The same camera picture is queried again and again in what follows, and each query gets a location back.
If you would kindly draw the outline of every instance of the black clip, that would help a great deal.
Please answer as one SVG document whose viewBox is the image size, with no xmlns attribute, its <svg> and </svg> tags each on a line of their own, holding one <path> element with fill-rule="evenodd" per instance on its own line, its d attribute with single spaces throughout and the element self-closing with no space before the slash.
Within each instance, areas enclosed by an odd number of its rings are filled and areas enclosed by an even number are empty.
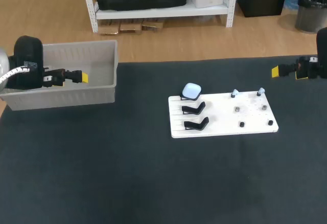
<svg viewBox="0 0 327 224">
<path fill-rule="evenodd" d="M 185 114 L 200 115 L 204 108 L 205 108 L 205 102 L 203 101 L 198 108 L 182 106 L 182 111 L 183 111 L 183 115 Z"/>
<path fill-rule="evenodd" d="M 185 130 L 199 130 L 202 131 L 206 127 L 206 125 L 209 123 L 209 118 L 206 117 L 203 119 L 201 123 L 193 123 L 193 122 L 184 122 Z"/>
<path fill-rule="evenodd" d="M 197 101 L 200 97 L 201 93 L 199 93 L 198 97 L 196 97 L 195 99 L 191 99 L 188 97 L 185 97 L 183 94 L 180 94 L 180 100 L 192 100 L 192 101 Z"/>
</svg>

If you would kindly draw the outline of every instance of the shelf post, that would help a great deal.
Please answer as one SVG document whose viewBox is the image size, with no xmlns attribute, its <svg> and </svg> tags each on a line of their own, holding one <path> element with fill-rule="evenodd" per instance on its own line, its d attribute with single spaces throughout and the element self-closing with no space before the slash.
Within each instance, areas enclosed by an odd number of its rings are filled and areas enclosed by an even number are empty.
<svg viewBox="0 0 327 224">
<path fill-rule="evenodd" d="M 98 32 L 98 22 L 97 22 L 96 11 L 93 5 L 93 0 L 85 0 L 85 1 L 86 1 L 88 15 L 90 17 L 93 32 Z"/>
<path fill-rule="evenodd" d="M 233 26 L 235 5 L 236 5 L 236 0 L 229 0 L 227 21 L 226 21 L 226 27 L 228 28 Z"/>
</svg>

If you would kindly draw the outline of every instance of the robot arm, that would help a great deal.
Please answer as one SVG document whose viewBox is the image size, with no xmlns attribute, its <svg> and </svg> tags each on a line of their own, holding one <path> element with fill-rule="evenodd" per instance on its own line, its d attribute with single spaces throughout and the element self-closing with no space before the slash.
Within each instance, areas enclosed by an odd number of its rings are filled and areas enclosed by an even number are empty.
<svg viewBox="0 0 327 224">
<path fill-rule="evenodd" d="M 34 37 L 20 37 L 14 47 L 14 55 L 8 57 L 0 49 L 0 92 L 4 88 L 35 89 L 63 86 L 66 79 L 75 83 L 87 83 L 88 76 L 82 71 L 65 69 L 47 70 L 43 67 L 43 45 Z"/>
</svg>

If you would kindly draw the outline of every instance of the gray plastic bin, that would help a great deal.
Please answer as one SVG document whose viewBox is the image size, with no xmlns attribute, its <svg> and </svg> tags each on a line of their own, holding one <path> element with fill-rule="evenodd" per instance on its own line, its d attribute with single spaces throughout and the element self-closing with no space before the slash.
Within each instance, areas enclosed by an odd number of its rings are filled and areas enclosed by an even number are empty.
<svg viewBox="0 0 327 224">
<path fill-rule="evenodd" d="M 64 87 L 30 91 L 4 89 L 0 98 L 12 110 L 103 104 L 114 102 L 118 43 L 115 40 L 43 45 L 44 67 L 82 70 L 88 83 L 65 81 Z"/>
</svg>

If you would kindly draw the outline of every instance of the trash can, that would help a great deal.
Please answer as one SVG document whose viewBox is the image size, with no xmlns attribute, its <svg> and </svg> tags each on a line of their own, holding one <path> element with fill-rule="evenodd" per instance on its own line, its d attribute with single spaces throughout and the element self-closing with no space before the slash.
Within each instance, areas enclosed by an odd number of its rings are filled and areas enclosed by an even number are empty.
<svg viewBox="0 0 327 224">
<path fill-rule="evenodd" d="M 299 11 L 295 27 L 304 32 L 317 33 L 325 27 L 327 0 L 298 0 Z"/>
</svg>

